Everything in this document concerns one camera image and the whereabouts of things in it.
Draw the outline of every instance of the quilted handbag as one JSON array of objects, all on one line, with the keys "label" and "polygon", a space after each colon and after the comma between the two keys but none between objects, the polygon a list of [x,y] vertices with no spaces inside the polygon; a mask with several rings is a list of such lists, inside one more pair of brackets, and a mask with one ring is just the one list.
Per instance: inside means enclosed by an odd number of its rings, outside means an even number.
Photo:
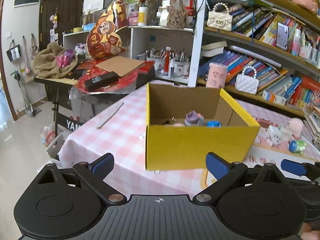
[{"label": "quilted handbag", "polygon": [[[218,13],[216,9],[219,5],[224,6],[227,9],[227,14]],[[232,15],[229,14],[229,8],[225,3],[218,2],[213,7],[213,11],[209,12],[209,19],[207,21],[207,26],[221,29],[227,32],[231,32],[232,28]]]},{"label": "quilted handbag", "polygon": [[[244,75],[244,72],[249,68],[251,68],[254,71],[253,77]],[[257,71],[254,67],[252,66],[245,67],[242,71],[242,74],[237,75],[236,85],[235,85],[236,90],[255,95],[257,93],[257,89],[259,85],[259,80],[256,79],[256,77],[257,77]]]}]

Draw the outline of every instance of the gray ribbed panel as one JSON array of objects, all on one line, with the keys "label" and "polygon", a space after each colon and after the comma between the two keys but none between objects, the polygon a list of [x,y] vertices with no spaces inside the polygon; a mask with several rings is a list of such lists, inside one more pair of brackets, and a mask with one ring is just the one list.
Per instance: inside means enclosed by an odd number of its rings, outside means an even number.
[{"label": "gray ribbed panel", "polygon": [[[91,229],[69,240],[248,240],[228,229],[212,208],[187,196],[139,196],[109,207]],[[290,236],[287,240],[298,240]],[[33,240],[23,237],[21,240]]]}]

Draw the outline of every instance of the baseboard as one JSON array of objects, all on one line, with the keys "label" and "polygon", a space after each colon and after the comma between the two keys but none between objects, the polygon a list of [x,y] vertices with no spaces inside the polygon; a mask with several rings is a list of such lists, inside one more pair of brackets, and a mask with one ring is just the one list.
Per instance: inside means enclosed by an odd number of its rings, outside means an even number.
[{"label": "baseboard", "polygon": [[[44,103],[42,103],[41,101],[45,101],[45,103],[48,101],[47,97],[41,98],[39,101],[36,101],[35,103],[32,104],[32,107],[38,107]],[[17,114],[17,119],[19,119],[20,117],[24,116],[26,114],[25,109],[21,110],[20,112],[16,113]]]}]

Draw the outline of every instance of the pearl handle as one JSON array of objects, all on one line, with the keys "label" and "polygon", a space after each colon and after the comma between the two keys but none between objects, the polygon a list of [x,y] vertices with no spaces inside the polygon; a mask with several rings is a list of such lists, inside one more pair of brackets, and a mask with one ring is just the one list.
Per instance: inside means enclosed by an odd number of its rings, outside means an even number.
[{"label": "pearl handle", "polygon": [[228,6],[227,6],[225,3],[222,3],[222,2],[218,2],[218,3],[216,3],[216,4],[214,5],[214,7],[213,7],[213,11],[214,11],[214,12],[216,11],[216,9],[217,9],[217,7],[218,7],[219,5],[224,6],[224,7],[227,9],[227,14],[229,14],[229,8],[228,8]]},{"label": "pearl handle", "polygon": [[243,74],[243,75],[244,75],[244,73],[245,73],[245,71],[246,71],[247,69],[252,69],[253,72],[254,72],[253,78],[257,78],[257,71],[256,71],[256,69],[255,69],[253,66],[247,66],[247,67],[245,67],[245,68],[242,70],[242,74]]}]

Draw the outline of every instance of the smartphone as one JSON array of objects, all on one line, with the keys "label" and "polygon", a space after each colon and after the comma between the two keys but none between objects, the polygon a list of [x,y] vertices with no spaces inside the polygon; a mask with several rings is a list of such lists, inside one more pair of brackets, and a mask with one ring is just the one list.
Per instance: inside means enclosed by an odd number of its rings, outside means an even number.
[{"label": "smartphone", "polygon": [[278,48],[287,50],[288,48],[288,36],[289,36],[289,28],[287,25],[278,23],[277,30],[277,43],[276,46]]}]

